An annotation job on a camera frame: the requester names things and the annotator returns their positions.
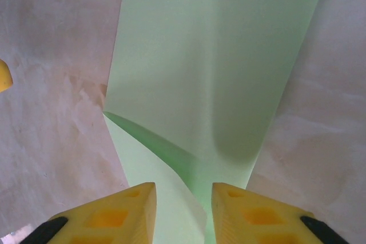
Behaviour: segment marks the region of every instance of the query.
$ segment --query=yellow object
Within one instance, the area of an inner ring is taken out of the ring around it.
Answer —
[[[217,244],[322,244],[300,217],[312,213],[225,183],[214,183]]]
[[[155,214],[155,183],[143,183],[55,215],[69,220],[48,244],[151,244]]]
[[[13,85],[10,70],[7,64],[0,59],[0,93]]]

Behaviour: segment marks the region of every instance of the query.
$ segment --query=yellow plastic part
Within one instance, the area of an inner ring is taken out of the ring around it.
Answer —
[[[213,184],[212,213],[217,244],[322,244],[300,220],[312,213],[229,184]]]
[[[0,93],[13,85],[13,79],[7,64],[0,59]]]
[[[69,221],[48,244],[152,244],[155,216],[155,183],[143,183],[55,215]]]

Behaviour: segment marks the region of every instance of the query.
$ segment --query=concrete floor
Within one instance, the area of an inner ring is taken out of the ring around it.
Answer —
[[[0,0],[14,78],[0,94],[0,237],[127,186],[101,113],[120,2]],[[366,0],[321,0],[248,186],[353,244],[366,240],[365,75]]]

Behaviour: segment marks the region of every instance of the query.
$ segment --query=black rubber pad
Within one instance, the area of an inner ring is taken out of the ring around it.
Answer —
[[[58,217],[39,225],[20,244],[47,244],[68,222],[66,217]]]
[[[305,226],[324,244],[349,244],[326,223],[311,217],[300,217]]]

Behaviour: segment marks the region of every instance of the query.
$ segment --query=green paper sheet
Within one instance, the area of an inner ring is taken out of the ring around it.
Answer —
[[[108,128],[131,185],[182,196],[159,204],[155,244],[202,243],[203,211],[214,243],[212,182],[246,186],[317,1],[122,0]]]

